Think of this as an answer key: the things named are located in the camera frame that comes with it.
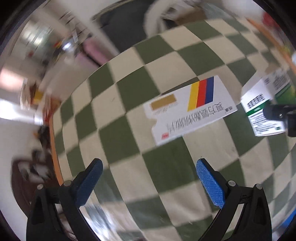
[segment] metal screw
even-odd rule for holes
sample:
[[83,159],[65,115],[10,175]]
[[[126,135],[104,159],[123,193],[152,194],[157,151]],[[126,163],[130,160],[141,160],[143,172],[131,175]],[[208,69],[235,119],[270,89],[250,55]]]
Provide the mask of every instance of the metal screw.
[[71,185],[71,183],[72,183],[72,181],[67,180],[67,181],[64,182],[64,186],[65,186],[65,187],[68,187],[68,186]]
[[235,181],[228,181],[228,185],[231,186],[231,187],[234,187],[236,185]]
[[262,189],[262,185],[261,184],[256,184],[256,187],[261,190]]

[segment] red stripe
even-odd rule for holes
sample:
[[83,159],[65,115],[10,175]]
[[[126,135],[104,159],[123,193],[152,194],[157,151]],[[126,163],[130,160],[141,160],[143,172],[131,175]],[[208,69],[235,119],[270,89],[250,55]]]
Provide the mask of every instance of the red stripe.
[[198,98],[197,98],[196,108],[205,104],[206,89],[207,89],[207,80],[205,79],[205,80],[200,81],[200,87],[198,90]]

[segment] blue gripper pad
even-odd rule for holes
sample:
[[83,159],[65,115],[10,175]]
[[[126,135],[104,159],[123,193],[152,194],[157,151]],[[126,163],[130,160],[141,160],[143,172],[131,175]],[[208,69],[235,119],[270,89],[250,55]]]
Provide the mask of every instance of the blue gripper pad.
[[86,201],[88,200],[92,190],[94,189],[96,183],[103,173],[102,161],[98,158],[95,158],[86,168],[85,173],[88,174],[79,185],[76,192],[76,207],[80,207],[86,204]]
[[209,194],[213,204],[222,209],[225,203],[224,192],[201,160],[198,160],[196,163],[196,173]]

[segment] table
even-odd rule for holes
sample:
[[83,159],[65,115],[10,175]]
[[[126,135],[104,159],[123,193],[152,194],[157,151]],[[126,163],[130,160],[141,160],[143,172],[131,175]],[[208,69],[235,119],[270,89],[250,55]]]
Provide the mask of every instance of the table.
[[[84,81],[53,116],[64,180],[100,158],[104,172],[82,208],[102,240],[197,240],[217,213],[195,172],[204,157],[227,180],[261,183],[275,229],[296,204],[296,139],[255,137],[242,86],[279,51],[246,19],[190,23],[126,50]],[[157,147],[142,104],[218,75],[238,111]],[[228,228],[228,237],[242,207]]]

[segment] red stamp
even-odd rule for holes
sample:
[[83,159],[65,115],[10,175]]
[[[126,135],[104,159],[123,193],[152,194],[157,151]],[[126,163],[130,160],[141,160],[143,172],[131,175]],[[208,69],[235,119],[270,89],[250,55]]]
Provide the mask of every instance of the red stamp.
[[169,133],[168,133],[168,132],[163,133],[163,134],[161,135],[161,139],[162,139],[162,140],[167,139],[168,137],[169,137]]

